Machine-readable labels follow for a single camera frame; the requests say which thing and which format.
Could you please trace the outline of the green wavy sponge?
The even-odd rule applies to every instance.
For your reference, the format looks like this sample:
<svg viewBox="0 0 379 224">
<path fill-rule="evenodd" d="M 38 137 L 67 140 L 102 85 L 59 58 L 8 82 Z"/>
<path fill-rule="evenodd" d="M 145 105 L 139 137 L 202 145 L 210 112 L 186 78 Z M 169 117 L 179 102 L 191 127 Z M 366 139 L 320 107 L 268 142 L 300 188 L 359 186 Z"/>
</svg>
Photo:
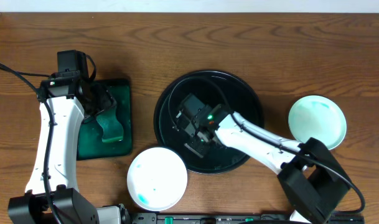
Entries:
<svg viewBox="0 0 379 224">
<path fill-rule="evenodd" d="M 103 131 L 101 137 L 102 142 L 112 143 L 122 141 L 124 137 L 124 128 L 117 119 L 116 112 L 118 104 L 109 90 L 106 90 L 103 95 L 101 105 L 103 106 L 103 110 L 97 114 L 96 121 Z"/>
</svg>

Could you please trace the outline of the white plate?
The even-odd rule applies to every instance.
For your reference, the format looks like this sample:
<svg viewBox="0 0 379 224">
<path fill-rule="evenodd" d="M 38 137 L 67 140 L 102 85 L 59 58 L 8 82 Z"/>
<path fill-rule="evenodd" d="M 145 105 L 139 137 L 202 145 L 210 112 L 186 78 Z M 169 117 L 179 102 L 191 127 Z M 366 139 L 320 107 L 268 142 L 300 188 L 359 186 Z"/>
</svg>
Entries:
<svg viewBox="0 0 379 224">
<path fill-rule="evenodd" d="M 160 212 L 173 207 L 183 197 L 188 174 L 177 153 L 152 147 L 135 157 L 126 180 L 129 194 L 137 205 Z"/>
</svg>

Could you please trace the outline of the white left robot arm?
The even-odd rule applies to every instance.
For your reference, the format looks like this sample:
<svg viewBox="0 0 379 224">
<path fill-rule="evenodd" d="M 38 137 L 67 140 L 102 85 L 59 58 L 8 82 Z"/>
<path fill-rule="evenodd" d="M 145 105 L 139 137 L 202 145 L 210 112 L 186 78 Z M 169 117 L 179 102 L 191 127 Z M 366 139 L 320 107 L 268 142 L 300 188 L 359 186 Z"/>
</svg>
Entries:
<svg viewBox="0 0 379 224">
<path fill-rule="evenodd" d="M 25 194 L 11 198 L 13 223 L 122 223 L 121 205 L 95 208 L 79 193 L 77 151 L 87 117 L 114 111 L 109 89 L 79 71 L 58 72 L 35 89 L 41 128 L 35 165 Z"/>
</svg>

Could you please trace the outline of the mint green plate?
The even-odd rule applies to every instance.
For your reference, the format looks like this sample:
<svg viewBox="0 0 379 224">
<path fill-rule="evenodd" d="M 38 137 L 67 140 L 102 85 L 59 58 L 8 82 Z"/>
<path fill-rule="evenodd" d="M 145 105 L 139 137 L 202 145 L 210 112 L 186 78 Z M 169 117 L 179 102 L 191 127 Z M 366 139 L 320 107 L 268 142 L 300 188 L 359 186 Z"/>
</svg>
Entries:
<svg viewBox="0 0 379 224">
<path fill-rule="evenodd" d="M 305 143 L 314 138 L 329 150 L 339 146 L 347 134 L 343 111 L 332 100 L 319 95 L 298 99 L 289 110 L 288 125 L 296 140 Z"/>
</svg>

